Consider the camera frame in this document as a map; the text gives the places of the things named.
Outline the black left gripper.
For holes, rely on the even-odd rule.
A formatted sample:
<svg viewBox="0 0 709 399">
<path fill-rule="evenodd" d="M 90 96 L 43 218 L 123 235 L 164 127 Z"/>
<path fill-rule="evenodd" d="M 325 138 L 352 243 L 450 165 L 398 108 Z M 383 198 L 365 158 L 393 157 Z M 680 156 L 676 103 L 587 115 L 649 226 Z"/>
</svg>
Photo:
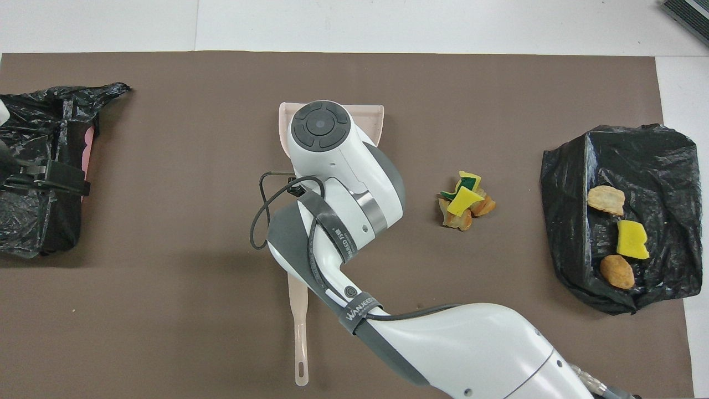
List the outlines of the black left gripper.
<svg viewBox="0 0 709 399">
<path fill-rule="evenodd" d="M 90 195 L 91 184 L 85 172 L 63 162 L 45 160 L 39 164 L 18 164 L 7 144 L 1 140 L 1 190 L 60 192 L 75 196 Z"/>
</svg>

